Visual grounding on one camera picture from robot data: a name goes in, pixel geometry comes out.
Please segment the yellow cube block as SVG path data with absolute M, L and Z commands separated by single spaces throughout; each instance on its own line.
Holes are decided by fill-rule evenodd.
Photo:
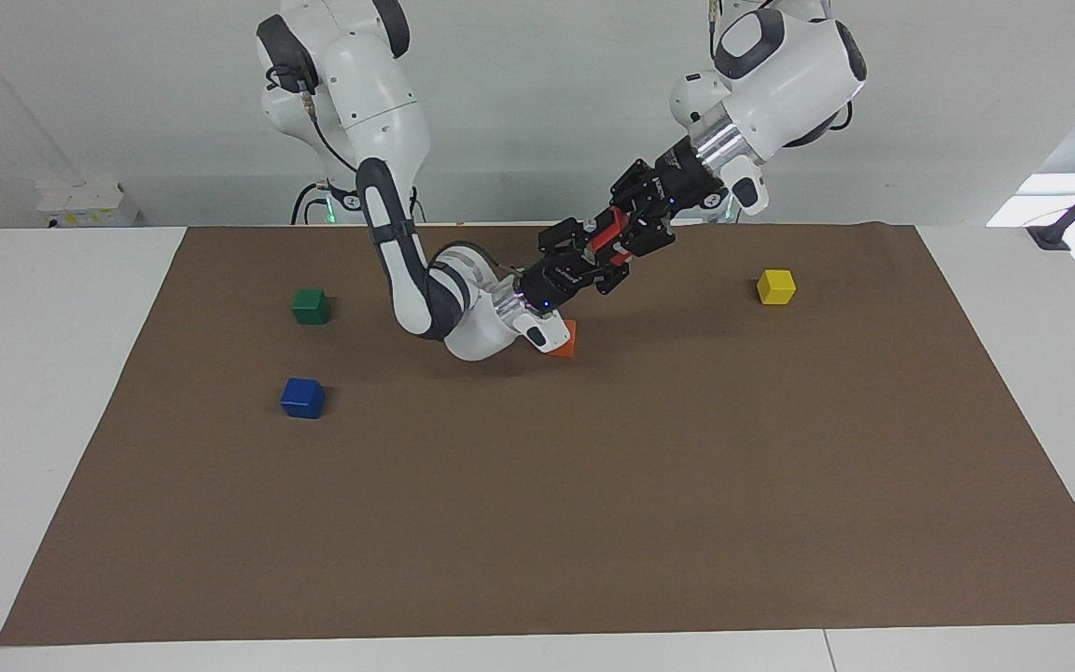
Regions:
M 793 273 L 788 269 L 764 269 L 756 288 L 764 306 L 789 305 L 797 290 Z

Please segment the red cube block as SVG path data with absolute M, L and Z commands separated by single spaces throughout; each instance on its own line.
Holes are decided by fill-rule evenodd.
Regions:
M 611 205 L 607 210 L 603 210 L 600 216 L 594 217 L 593 224 L 596 229 L 590 235 L 589 246 L 597 254 L 598 251 L 610 247 L 611 243 L 624 234 L 624 230 L 630 224 L 630 216 L 622 209 Z

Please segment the green cube block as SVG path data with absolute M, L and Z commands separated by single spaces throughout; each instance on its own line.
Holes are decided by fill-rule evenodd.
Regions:
M 301 287 L 293 294 L 291 312 L 300 325 L 324 325 L 331 318 L 331 302 L 320 287 Z

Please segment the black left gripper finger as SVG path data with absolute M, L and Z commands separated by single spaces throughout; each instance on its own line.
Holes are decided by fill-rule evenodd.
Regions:
M 675 241 L 671 226 L 675 213 L 673 209 L 641 208 L 622 210 L 621 213 L 620 254 L 624 256 L 643 257 Z
M 668 217 L 669 196 L 664 186 L 668 166 L 635 159 L 610 189 L 610 208 L 628 217 Z

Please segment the blue cube block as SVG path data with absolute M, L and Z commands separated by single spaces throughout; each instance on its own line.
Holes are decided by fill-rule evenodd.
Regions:
M 286 416 L 320 418 L 325 408 L 326 391 L 315 378 L 286 378 L 280 398 L 280 408 Z

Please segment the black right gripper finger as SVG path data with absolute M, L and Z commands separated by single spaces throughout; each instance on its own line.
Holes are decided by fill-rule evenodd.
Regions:
M 592 241 L 596 221 L 592 218 L 564 218 L 538 234 L 540 264 L 596 264 Z
M 608 295 L 630 275 L 631 251 L 622 245 L 588 245 L 583 252 L 584 262 L 588 264 L 580 276 L 583 285 L 593 288 L 596 292 Z

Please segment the brown table mat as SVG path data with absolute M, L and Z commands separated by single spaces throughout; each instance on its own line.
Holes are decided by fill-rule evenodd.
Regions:
M 568 311 L 468 363 L 362 230 L 188 231 L 0 645 L 1075 623 L 1075 503 L 913 227 L 684 227 Z

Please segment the white box with yellow label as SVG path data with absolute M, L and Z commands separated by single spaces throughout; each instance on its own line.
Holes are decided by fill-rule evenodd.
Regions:
M 41 189 L 35 212 L 47 227 L 131 227 L 140 209 L 117 182 Z

